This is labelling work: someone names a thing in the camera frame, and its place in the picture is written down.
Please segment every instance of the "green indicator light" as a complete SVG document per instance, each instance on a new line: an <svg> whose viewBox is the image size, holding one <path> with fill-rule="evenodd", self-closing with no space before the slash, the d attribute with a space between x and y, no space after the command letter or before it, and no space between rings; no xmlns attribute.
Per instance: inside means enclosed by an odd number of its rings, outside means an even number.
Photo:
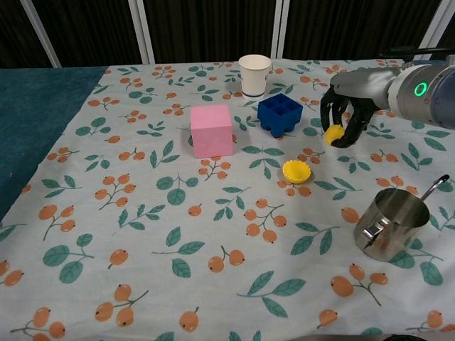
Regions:
<svg viewBox="0 0 455 341"><path fill-rule="evenodd" d="M426 82L419 83L415 89L414 89L414 94L417 97L423 96L423 94L427 91L427 84Z"/></svg>

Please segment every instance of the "yellow silicone cup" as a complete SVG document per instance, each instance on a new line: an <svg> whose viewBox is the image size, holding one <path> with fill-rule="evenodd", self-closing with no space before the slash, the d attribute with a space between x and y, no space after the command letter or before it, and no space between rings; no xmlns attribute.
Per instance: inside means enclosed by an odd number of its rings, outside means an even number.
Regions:
<svg viewBox="0 0 455 341"><path fill-rule="evenodd" d="M324 141L331 146L332 142L344 135L344 129L340 124L330 126L324 134Z"/></svg>
<svg viewBox="0 0 455 341"><path fill-rule="evenodd" d="M283 175L290 183L302 183L311 175L310 166L299 160L290 160L283 165Z"/></svg>

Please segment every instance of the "pink block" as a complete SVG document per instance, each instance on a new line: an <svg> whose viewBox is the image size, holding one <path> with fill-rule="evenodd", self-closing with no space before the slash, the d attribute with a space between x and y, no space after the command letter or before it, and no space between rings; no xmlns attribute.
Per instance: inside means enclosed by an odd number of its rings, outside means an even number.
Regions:
<svg viewBox="0 0 455 341"><path fill-rule="evenodd" d="M190 125L196 158L234 154L232 123L227 105L191 107Z"/></svg>

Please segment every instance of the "stainless steel pitcher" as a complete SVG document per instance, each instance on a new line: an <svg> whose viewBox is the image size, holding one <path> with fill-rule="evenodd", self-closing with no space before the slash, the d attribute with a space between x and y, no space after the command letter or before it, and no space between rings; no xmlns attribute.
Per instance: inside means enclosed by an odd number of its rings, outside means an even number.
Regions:
<svg viewBox="0 0 455 341"><path fill-rule="evenodd" d="M406 250L411 240L429 220L424 200L449 179L438 179L421 198L397 188L381 190L360 218L354 239L360 249L379 261L390 261L396 253Z"/></svg>

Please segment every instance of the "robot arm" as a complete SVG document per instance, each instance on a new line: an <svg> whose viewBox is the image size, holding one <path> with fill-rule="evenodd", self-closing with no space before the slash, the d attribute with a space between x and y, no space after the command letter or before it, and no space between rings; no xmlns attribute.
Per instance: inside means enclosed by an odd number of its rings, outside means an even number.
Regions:
<svg viewBox="0 0 455 341"><path fill-rule="evenodd" d="M354 144L380 109L391 109L403 119L455 129L455 66L379 67L335 75L321 100L324 131L330 126L330 110L333 124L342 125L341 115L349 102L353 115L344 135L332 146Z"/></svg>

